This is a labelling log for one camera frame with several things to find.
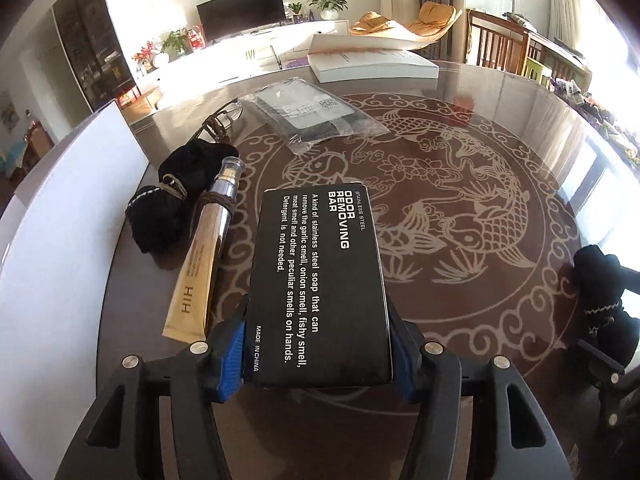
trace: qr code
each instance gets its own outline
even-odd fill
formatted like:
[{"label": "qr code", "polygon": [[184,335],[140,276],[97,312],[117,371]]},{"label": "qr code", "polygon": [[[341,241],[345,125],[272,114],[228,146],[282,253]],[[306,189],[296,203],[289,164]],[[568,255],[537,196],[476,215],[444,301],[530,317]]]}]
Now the qr code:
[{"label": "qr code", "polygon": [[335,99],[331,99],[330,97],[318,101],[318,104],[322,108],[333,108],[334,106],[340,106],[340,103],[338,101],[336,101]]}]

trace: purple item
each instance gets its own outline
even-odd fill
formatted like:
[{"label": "purple item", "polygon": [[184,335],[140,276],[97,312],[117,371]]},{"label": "purple item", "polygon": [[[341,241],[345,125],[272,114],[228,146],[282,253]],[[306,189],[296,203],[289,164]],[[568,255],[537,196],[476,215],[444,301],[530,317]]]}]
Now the purple item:
[{"label": "purple item", "polygon": [[289,61],[285,68],[298,68],[299,66],[309,66],[309,62],[306,57],[301,57],[300,59]]}]

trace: potted plant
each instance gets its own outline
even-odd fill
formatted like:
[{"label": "potted plant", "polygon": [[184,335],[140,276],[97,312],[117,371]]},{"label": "potted plant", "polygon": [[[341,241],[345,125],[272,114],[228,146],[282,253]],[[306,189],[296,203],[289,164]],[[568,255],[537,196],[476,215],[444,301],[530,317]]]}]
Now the potted plant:
[{"label": "potted plant", "polygon": [[302,23],[302,2],[296,2],[293,4],[287,4],[287,7],[293,12],[293,23]]},{"label": "potted plant", "polygon": [[336,20],[338,11],[348,8],[349,0],[309,0],[309,5],[320,9],[323,20]]},{"label": "potted plant", "polygon": [[187,53],[187,31],[184,28],[172,30],[162,42],[162,51],[166,52],[171,49],[177,57],[184,56]]},{"label": "potted plant", "polygon": [[151,65],[151,56],[153,55],[154,42],[147,41],[146,45],[136,52],[131,59],[138,64],[140,72],[151,72],[154,67]]}]

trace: black monitor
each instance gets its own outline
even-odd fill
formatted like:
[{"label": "black monitor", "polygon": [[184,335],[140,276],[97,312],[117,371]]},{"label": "black monitor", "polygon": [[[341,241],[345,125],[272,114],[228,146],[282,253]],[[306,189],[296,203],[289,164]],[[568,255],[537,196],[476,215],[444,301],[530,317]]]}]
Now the black monitor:
[{"label": "black monitor", "polygon": [[282,0],[210,0],[198,6],[198,15],[207,40],[285,19]]}]

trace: book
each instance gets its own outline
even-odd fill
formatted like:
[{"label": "book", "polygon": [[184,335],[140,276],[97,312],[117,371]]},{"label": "book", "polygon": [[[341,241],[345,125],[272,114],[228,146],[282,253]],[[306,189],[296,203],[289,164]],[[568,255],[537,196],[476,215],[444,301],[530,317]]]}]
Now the book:
[{"label": "book", "polygon": [[354,50],[308,54],[318,81],[379,77],[438,78],[438,66],[407,50]]},{"label": "book", "polygon": [[314,34],[310,54],[318,52],[352,52],[354,50],[415,50],[433,41],[410,33],[409,38],[381,38],[380,36],[345,36],[343,34]]},{"label": "book", "polygon": [[385,287],[367,188],[266,190],[244,336],[244,382],[374,386],[392,378]]}]

